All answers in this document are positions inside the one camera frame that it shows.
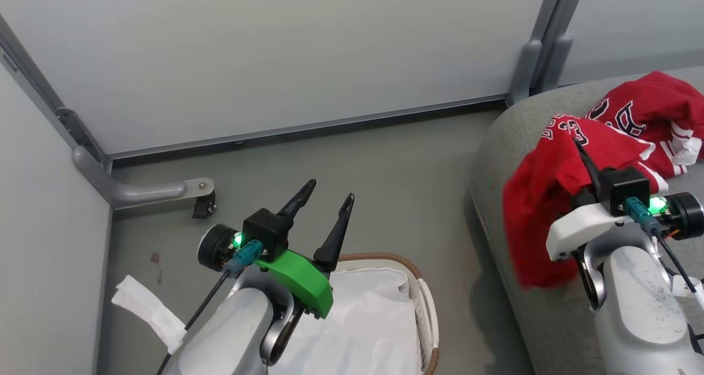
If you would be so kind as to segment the white basket liner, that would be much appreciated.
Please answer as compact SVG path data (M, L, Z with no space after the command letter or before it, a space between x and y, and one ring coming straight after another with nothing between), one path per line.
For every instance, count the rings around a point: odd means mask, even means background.
M395 269L335 272L326 319L303 315L268 375L421 375L407 275Z

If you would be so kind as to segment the black caster wheel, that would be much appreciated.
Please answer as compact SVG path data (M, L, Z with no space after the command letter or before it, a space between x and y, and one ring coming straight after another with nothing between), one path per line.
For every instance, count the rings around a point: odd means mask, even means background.
M192 217L194 219L208 219L214 214L216 208L216 192L213 191L206 196L196 198Z

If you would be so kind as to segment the red basketball jersey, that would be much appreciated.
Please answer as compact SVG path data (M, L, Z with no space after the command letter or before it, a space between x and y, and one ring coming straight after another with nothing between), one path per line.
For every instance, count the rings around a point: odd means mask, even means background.
M554 114L503 188L504 227L520 286L556 288L576 277L573 260L551 261L546 240L553 222L573 209L571 198L591 187L579 146L599 169L635 167L656 194L704 159L702 142L704 94L660 71L618 85L576 116Z

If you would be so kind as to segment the grey partition bottom rail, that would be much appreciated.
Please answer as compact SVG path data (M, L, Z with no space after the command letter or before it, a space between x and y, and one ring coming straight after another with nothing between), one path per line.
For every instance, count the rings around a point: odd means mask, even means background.
M374 113L366 116L342 118L334 121L319 122L314 124L295 125L283 129L271 129L254 132L251 134L227 135L224 137L216 137L215 139L195 140L192 142L184 142L183 144L172 144L165 146L156 146L151 148L143 148L140 150L123 151L108 153L107 157L111 161L121 161L122 159L133 159L141 157L153 156L184 156L188 152L198 151L213 151L219 148L224 148L227 145L238 145L240 142L249 140L267 140L270 137L280 137L285 135L296 134L317 134L326 129L336 129L339 126L375 123L377 121L390 121L395 118L406 118L415 115L435 116L442 113L450 113L458 110L462 113L464 110L468 113L478 112L482 108L499 108L506 107L508 104L508 95L506 93L499 95L488 95L474 99L461 100L455 102L447 102L433 104L430 106L413 107L401 109L397 111L389 111L383 113Z

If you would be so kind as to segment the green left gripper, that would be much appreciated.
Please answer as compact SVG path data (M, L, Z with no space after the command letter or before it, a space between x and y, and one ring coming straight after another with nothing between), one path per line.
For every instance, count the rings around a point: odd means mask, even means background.
M294 219L299 210L309 201L316 185L317 180L310 179L277 214ZM324 243L315 250L313 264L306 257L291 250L284 251L272 262L264 259L254 262L261 269L266 269L274 280L282 284L292 296L302 302L306 309L321 319L327 318L334 302L331 284L323 273L336 270L354 202L354 193L349 193L338 212L338 219L331 232Z

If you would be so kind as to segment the grey partition foot bar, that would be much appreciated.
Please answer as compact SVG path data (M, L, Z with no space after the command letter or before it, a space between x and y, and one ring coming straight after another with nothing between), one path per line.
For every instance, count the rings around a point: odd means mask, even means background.
M109 175L81 146L73 148L73 163L113 209L196 199L215 192L213 179L176 180L160 184L126 184Z

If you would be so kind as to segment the grey double partition post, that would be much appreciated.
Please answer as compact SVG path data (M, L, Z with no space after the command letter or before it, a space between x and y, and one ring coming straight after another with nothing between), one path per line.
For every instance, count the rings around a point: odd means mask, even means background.
M574 42L567 29L578 3L579 0L543 0L530 39L521 48L506 98L508 107L530 95L558 88Z

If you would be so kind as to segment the grey partition corner post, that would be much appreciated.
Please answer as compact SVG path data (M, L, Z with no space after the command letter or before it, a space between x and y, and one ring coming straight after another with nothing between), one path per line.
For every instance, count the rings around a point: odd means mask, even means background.
M111 160L105 155L78 114L65 106L2 15L0 15L0 49L3 51L3 60L7 62L10 70L24 77L41 103L48 108L49 118L62 125L59 132L71 137L69 145L85 148L104 170L110 172Z

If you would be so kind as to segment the grey fabric sofa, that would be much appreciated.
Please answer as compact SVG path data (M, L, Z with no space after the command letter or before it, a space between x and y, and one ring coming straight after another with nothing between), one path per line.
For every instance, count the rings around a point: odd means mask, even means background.
M704 94L704 66L665 72ZM600 353L594 313L573 256L576 277L556 288L523 288L513 270L503 220L503 188L525 156L535 149L549 120L556 113L576 116L591 109L610 90L629 80L626 76L596 80L551 90L509 107L498 117L482 142L474 161L467 206L482 223L491 259L498 268L518 324L521 342L535 375L607 375ZM704 159L687 167L686 174L669 179L663 197L691 193L704 206ZM667 238L677 260L692 280L704 284L704 235L685 240ZM704 351L704 311L689 296L677 297L691 329Z

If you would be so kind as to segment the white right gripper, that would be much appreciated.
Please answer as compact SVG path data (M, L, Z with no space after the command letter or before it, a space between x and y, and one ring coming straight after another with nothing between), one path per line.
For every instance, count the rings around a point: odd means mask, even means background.
M599 170L576 137L573 138L577 152L589 177L589 183L581 187L570 199L576 208L553 222L546 240L546 250L551 261L565 259L580 246L596 240L599 244L616 242L640 243L642 230L629 216L611 216L599 204Z

